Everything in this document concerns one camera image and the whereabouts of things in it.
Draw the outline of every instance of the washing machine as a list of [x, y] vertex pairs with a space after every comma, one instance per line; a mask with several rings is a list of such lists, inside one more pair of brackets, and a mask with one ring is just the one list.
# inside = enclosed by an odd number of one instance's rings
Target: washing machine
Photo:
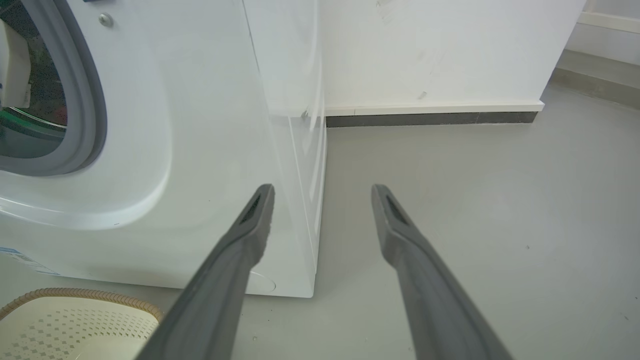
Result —
[[0, 19], [4, 256], [43, 276], [182, 288], [271, 183], [246, 292], [313, 295], [317, 0], [2, 0]]

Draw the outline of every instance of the gray baseboard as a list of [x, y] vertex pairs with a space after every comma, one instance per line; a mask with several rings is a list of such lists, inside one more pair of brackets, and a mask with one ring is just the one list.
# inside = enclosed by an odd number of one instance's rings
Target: gray baseboard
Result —
[[399, 115], [329, 116], [327, 127], [414, 126], [454, 124], [526, 124], [533, 122], [537, 111], [489, 113], [437, 113]]
[[549, 83], [582, 95], [640, 109], [640, 88], [560, 68], [554, 70]]
[[563, 51], [549, 84], [640, 109], [640, 66]]

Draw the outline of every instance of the baseboard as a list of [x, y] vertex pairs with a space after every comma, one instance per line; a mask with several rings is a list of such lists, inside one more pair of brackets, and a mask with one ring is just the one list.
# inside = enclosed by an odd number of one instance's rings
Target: baseboard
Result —
[[326, 117], [327, 127], [416, 126], [454, 124], [526, 124], [538, 111], [431, 113], [393, 115], [350, 115]]
[[640, 66], [564, 51], [549, 83], [640, 109]]
[[324, 113], [327, 117], [439, 113], [528, 113], [542, 111], [544, 107], [545, 103], [541, 101], [522, 104], [460, 104], [442, 106], [327, 106], [324, 109]]

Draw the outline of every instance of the screw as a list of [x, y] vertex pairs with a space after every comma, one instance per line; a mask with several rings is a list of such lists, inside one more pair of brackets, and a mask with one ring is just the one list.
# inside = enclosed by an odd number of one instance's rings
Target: screw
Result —
[[100, 14], [100, 16], [98, 16], [98, 21], [103, 26], [106, 26], [107, 28], [110, 28], [111, 26], [113, 26], [113, 19], [111, 18], [111, 15], [109, 15], [108, 13]]

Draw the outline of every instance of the label sticker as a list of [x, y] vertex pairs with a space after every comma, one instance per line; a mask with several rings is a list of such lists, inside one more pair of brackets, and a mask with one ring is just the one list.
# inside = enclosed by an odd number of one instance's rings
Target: label sticker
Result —
[[40, 265], [36, 261], [33, 261], [30, 257], [20, 253], [17, 250], [9, 249], [6, 247], [0, 247], [0, 254], [5, 254], [13, 259], [16, 259], [19, 263], [23, 263], [28, 267], [32, 268], [33, 270], [35, 270], [35, 272], [39, 272], [41, 274], [49, 274], [49, 275], [60, 275], [57, 272]]

